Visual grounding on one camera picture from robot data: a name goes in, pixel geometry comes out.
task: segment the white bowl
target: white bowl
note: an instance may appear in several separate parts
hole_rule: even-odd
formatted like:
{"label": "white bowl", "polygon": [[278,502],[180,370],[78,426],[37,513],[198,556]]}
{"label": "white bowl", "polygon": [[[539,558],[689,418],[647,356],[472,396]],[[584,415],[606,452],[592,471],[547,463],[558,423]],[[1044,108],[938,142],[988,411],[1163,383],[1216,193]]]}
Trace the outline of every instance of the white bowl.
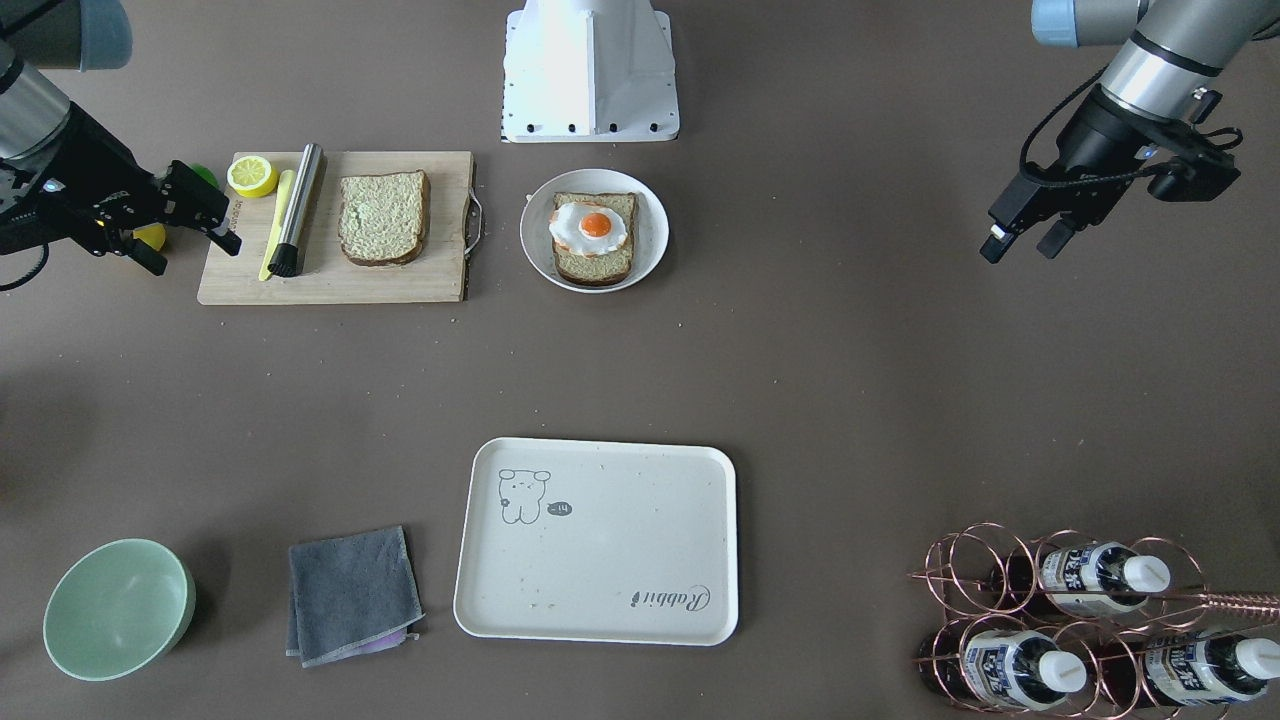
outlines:
{"label": "white bowl", "polygon": [[[631,261],[631,274],[622,282],[605,287],[588,287],[571,283],[556,272],[556,256],[552,251],[552,234],[548,223],[550,223],[554,209],[553,197],[557,192],[634,192],[640,196],[635,258]],[[525,256],[544,278],[573,292],[614,292],[640,282],[658,266],[663,252],[667,251],[669,233],[667,210],[662,206],[658,196],[643,182],[617,170],[584,169],[557,176],[529,196],[525,211],[520,215],[520,245],[525,249]]]}

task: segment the white bottle cap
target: white bottle cap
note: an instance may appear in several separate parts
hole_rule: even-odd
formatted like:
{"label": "white bottle cap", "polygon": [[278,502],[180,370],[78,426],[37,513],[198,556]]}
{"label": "white bottle cap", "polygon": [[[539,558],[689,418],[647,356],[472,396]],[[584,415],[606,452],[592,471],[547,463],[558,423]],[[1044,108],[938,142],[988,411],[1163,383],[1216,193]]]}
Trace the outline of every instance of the white bottle cap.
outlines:
{"label": "white bottle cap", "polygon": [[1126,585],[1135,592],[1165,592],[1169,589],[1169,565],[1153,555],[1135,555],[1120,568]]}
{"label": "white bottle cap", "polygon": [[1266,638],[1251,638],[1235,644],[1235,660],[1240,669],[1260,680],[1280,678],[1280,643]]}
{"label": "white bottle cap", "polygon": [[1041,682],[1048,685],[1048,689],[1060,693],[1074,693],[1083,688],[1088,679],[1084,662],[1061,650],[1051,650],[1042,655],[1038,670]]}

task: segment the egg white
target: egg white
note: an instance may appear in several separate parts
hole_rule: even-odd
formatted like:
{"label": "egg white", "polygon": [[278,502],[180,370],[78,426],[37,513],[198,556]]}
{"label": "egg white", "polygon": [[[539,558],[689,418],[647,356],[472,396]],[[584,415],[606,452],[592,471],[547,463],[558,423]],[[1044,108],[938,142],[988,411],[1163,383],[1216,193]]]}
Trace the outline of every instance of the egg white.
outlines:
{"label": "egg white", "polygon": [[[602,213],[609,219],[612,228],[603,237],[591,237],[582,232],[582,218],[591,213]],[[557,208],[552,213],[550,232],[561,249],[586,258],[613,252],[627,241],[627,227],[622,217],[594,202],[566,202]]]}

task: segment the fried egg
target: fried egg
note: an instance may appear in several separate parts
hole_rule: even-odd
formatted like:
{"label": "fried egg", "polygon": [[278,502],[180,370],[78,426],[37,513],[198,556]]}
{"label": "fried egg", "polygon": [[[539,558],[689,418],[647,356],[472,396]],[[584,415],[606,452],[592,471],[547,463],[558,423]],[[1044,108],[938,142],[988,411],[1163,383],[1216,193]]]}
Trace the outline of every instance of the fried egg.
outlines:
{"label": "fried egg", "polygon": [[622,217],[594,202],[566,202],[552,213],[552,238],[562,250],[594,258],[613,252],[627,241]]}

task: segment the slice of bread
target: slice of bread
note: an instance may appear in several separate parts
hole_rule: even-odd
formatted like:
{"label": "slice of bread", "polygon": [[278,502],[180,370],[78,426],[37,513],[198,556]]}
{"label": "slice of bread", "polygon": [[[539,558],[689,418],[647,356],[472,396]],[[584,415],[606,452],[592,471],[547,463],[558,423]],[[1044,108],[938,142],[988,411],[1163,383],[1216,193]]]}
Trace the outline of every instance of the slice of bread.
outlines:
{"label": "slice of bread", "polygon": [[422,251],[430,218],[426,173],[351,176],[340,181],[338,241],[357,265],[403,265]]}
{"label": "slice of bread", "polygon": [[556,272],[575,284],[603,287],[617,284],[631,274],[631,261],[635,258],[636,217],[640,200],[634,192],[557,192],[552,206],[557,210],[566,202],[591,202],[603,205],[622,218],[627,227],[627,240],[612,252],[600,255],[577,255],[552,238],[552,251],[556,254]]}

